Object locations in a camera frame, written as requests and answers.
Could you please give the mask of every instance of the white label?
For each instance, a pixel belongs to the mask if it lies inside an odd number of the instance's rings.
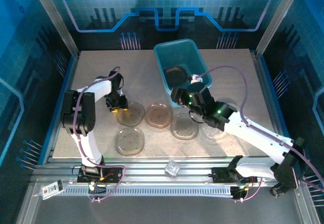
[[[43,200],[48,199],[54,195],[57,195],[62,191],[64,191],[62,180],[58,180],[54,183],[51,183],[42,188]]]

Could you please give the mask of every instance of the beige tabletop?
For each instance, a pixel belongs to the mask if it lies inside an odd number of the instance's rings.
[[[247,77],[249,96],[244,113],[251,120],[273,130],[261,87],[248,49],[200,50],[207,68],[219,65],[239,67]],[[78,62],[72,89],[82,88],[97,76],[107,76],[114,67],[120,66],[125,78],[123,92],[128,101],[135,101],[147,108],[155,102],[168,103],[166,91],[152,50],[137,51],[83,51]],[[210,87],[215,100],[236,105],[239,109],[245,94],[244,81],[239,73],[223,68],[211,73]],[[188,109],[174,109],[174,115],[188,113]],[[96,125],[94,129],[98,149],[106,158],[120,158],[114,147],[117,132],[125,126],[119,124],[114,113],[106,107],[105,99],[96,103]],[[170,125],[164,129],[148,126],[143,120],[137,128],[145,136],[144,149],[133,157],[224,157],[265,156],[265,154],[238,137],[228,135],[214,142],[204,137],[201,130],[192,140],[176,139]],[[71,136],[60,129],[53,158],[80,158],[80,153]]]

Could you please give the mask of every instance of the blue plastic bin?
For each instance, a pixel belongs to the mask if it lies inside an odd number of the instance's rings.
[[[160,43],[154,47],[158,67],[162,76],[163,84],[168,94],[169,103],[172,107],[180,107],[175,104],[170,97],[172,87],[168,85],[164,70],[173,66],[183,67],[188,75],[202,74],[207,71],[207,67],[200,52],[191,39],[176,40],[167,43]],[[202,78],[202,82],[209,88],[212,78],[209,74]],[[186,88],[189,82],[179,87]]]

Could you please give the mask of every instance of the robotic arm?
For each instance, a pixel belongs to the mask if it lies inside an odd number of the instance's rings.
[[[225,102],[215,101],[208,88],[199,81],[192,81],[192,84],[186,89],[173,88],[171,99],[178,105],[187,107],[189,113],[201,116],[209,126],[235,135],[269,156],[236,156],[226,171],[212,169],[211,177],[214,182],[219,182],[222,179],[240,182],[246,181],[251,176],[274,178],[278,181],[278,184],[270,191],[274,196],[282,195],[299,186],[299,180],[304,176],[306,164],[283,145],[287,144],[305,155],[303,139],[298,138],[293,141],[263,128],[245,116],[245,120],[243,120],[236,108]]]
[[[112,76],[114,73],[115,71],[111,71],[109,76]],[[106,77],[97,77],[95,81],[101,81],[104,78]],[[96,122],[95,103],[100,98],[105,97],[109,111],[116,112],[119,108],[127,110],[128,101],[122,93],[122,86],[120,87],[121,81],[123,81],[124,84],[124,78],[119,73],[111,80],[105,80],[94,84],[82,95],[80,101],[76,120],[76,131],[81,137],[82,148],[86,156],[88,156],[93,163],[98,165],[104,165],[104,158],[97,148],[93,131]],[[82,151],[79,148],[77,136],[73,133],[73,117],[76,109],[76,102],[83,89],[84,88],[66,91],[61,111],[61,122],[63,128],[66,129],[67,133],[69,133],[76,142],[82,157],[82,171],[79,173],[79,175],[81,174],[82,176],[78,177],[78,182],[88,182],[93,179],[99,179],[109,174],[107,171],[113,171],[112,169],[99,168],[89,162],[82,154]]]

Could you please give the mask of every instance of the small clear cube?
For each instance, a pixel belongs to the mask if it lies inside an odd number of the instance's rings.
[[[169,161],[167,166],[165,167],[165,172],[171,176],[176,177],[180,168],[180,164],[176,163],[175,161]]]

